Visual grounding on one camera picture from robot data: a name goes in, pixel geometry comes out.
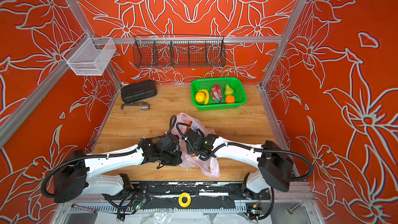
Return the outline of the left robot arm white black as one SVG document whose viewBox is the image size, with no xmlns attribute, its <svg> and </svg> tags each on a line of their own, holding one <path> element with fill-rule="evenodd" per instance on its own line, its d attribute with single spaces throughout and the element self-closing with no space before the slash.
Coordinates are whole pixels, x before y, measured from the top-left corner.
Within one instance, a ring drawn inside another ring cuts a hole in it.
<svg viewBox="0 0 398 224">
<path fill-rule="evenodd" d="M 114 192 L 100 191 L 101 187 L 94 178 L 110 171 L 146 163 L 158 162 L 159 168 L 177 166 L 182 163 L 181 154 L 179 137 L 171 133 L 142 138 L 137 145 L 108 153 L 85 155 L 82 150 L 78 150 L 48 173 L 42 181 L 41 194 L 54 199 L 55 203 L 70 201 L 81 194 L 114 196 L 123 190 L 123 185 Z"/>
</svg>

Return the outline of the orange mandarin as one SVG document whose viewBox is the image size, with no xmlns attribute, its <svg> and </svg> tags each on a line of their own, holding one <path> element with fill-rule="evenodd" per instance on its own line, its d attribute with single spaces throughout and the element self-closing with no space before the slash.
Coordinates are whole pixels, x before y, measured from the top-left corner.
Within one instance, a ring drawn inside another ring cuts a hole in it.
<svg viewBox="0 0 398 224">
<path fill-rule="evenodd" d="M 235 97 L 233 95 L 227 95 L 226 99 L 225 99 L 225 102 L 227 104 L 233 104 L 233 103 L 235 103 Z"/>
</svg>

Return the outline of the yellow mandarin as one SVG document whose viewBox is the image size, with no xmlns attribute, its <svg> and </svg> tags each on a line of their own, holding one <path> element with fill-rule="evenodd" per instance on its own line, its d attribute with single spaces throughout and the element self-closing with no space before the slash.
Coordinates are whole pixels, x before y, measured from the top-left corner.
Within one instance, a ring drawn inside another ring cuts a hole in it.
<svg viewBox="0 0 398 224">
<path fill-rule="evenodd" d="M 205 102 L 205 100 L 206 100 L 206 93 L 205 93 L 205 92 L 203 92 L 203 91 L 198 91 L 198 92 L 195 94 L 195 101 L 196 101 L 196 102 L 198 102 L 198 103 L 203 103 L 203 102 Z"/>
</svg>

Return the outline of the green fruit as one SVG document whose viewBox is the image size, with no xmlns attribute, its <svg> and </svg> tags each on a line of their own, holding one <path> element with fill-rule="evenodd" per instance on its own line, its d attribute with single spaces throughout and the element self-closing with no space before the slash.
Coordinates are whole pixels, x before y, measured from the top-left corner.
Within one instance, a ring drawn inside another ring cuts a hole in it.
<svg viewBox="0 0 398 224">
<path fill-rule="evenodd" d="M 225 90 L 224 90 L 224 95 L 229 96 L 229 95 L 233 95 L 234 90 L 229 86 L 226 85 Z"/>
</svg>

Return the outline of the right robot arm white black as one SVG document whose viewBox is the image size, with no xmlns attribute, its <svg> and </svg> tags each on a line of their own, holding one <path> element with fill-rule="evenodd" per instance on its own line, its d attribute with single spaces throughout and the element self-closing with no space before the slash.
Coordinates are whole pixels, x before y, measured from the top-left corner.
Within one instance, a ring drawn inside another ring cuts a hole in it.
<svg viewBox="0 0 398 224">
<path fill-rule="evenodd" d="M 196 155 L 202 161 L 227 158 L 258 169 L 257 172 L 250 173 L 245 181 L 246 189 L 252 193 L 257 194 L 266 188 L 288 192 L 291 182 L 304 181 L 314 172 L 313 164 L 308 158 L 290 150 L 282 150 L 272 141 L 266 141 L 263 145 L 249 145 L 215 134 L 204 136 L 192 128 L 187 128 L 185 132 L 177 128 L 177 131 L 186 143 L 188 153 Z M 308 171 L 304 175 L 292 176 L 292 157 L 299 158 L 308 165 Z"/>
</svg>

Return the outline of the pink plastic bag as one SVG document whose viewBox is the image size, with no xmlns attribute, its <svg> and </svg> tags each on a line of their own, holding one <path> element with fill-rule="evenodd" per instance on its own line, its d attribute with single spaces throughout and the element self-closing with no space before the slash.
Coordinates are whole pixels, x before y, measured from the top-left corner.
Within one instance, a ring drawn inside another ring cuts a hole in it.
<svg viewBox="0 0 398 224">
<path fill-rule="evenodd" d="M 179 137 L 182 168 L 198 168 L 209 178 L 220 177 L 217 158 L 208 158 L 210 148 L 206 137 L 215 134 L 214 129 L 206 128 L 203 123 L 185 113 L 176 116 L 176 124 L 172 134 Z"/>
</svg>

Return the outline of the pink dragon fruit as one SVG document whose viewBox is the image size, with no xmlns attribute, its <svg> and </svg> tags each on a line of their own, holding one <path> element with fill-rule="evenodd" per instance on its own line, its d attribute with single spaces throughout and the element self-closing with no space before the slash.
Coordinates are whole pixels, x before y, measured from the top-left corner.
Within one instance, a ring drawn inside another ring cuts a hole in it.
<svg viewBox="0 0 398 224">
<path fill-rule="evenodd" d="M 211 89 L 211 96 L 218 104 L 221 104 L 223 98 L 222 88 L 219 85 L 214 85 Z"/>
</svg>

